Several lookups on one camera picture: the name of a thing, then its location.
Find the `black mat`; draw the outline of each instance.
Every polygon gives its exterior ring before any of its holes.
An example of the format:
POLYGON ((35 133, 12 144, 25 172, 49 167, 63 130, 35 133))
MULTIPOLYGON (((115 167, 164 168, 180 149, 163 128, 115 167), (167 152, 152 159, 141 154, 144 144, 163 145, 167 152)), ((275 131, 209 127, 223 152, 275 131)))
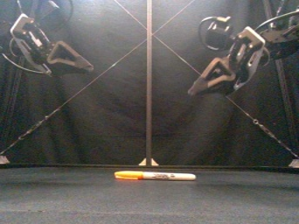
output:
POLYGON ((299 176, 176 171, 196 180, 116 180, 121 169, 0 169, 0 223, 297 223, 299 176))

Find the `pole base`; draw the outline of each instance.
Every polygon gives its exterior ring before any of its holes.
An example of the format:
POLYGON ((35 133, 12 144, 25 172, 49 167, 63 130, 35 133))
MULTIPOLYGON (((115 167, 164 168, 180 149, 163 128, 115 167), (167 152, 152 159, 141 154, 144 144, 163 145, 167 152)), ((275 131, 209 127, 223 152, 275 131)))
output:
POLYGON ((151 165, 159 165, 155 160, 151 160, 151 165))
POLYGON ((288 166, 293 168, 299 168, 299 159, 293 159, 292 163, 288 166))
POLYGON ((8 161, 6 157, 0 156, 0 165, 6 165, 6 164, 9 164, 9 161, 8 161))

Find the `marker cap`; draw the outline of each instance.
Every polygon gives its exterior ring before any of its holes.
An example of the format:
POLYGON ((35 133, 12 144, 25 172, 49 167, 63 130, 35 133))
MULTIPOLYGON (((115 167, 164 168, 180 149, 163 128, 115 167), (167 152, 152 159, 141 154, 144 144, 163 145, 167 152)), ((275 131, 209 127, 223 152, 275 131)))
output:
POLYGON ((141 171, 116 171, 116 179, 143 179, 144 175, 141 171))

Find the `black backdrop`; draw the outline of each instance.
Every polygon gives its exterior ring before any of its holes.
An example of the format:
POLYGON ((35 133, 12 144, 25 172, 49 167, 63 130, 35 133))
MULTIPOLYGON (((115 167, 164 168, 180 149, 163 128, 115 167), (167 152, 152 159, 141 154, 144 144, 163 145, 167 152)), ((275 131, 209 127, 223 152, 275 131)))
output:
MULTIPOLYGON (((21 1, 28 14, 32 2, 21 1)), ((69 1, 55 2, 67 17, 69 1)), ((159 165, 288 165, 291 154, 225 96, 187 95, 197 72, 225 55, 201 46, 199 22, 231 16, 236 34, 265 21, 263 2, 153 0, 152 11, 153 160, 159 165)), ((4 1, 2 19, 13 22, 16 15, 16 3, 4 1)), ((10 162, 137 165, 145 158, 145 27, 145 0, 73 0, 69 22, 55 30, 53 20, 44 31, 52 41, 73 47, 95 72, 52 78, 17 72, 1 58, 1 149, 95 81, 5 153, 10 162)), ((291 120, 273 62, 229 98, 299 153, 295 128, 289 131, 297 122, 296 59, 288 59, 284 68, 288 86, 292 83, 291 120)))

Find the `marker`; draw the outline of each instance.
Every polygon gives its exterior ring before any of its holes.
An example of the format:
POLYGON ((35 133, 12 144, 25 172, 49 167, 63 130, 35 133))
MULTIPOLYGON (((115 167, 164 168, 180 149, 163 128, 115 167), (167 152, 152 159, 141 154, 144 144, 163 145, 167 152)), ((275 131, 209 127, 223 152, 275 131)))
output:
POLYGON ((160 179, 160 180, 195 180, 189 173, 149 172, 149 171, 116 171, 116 179, 160 179))

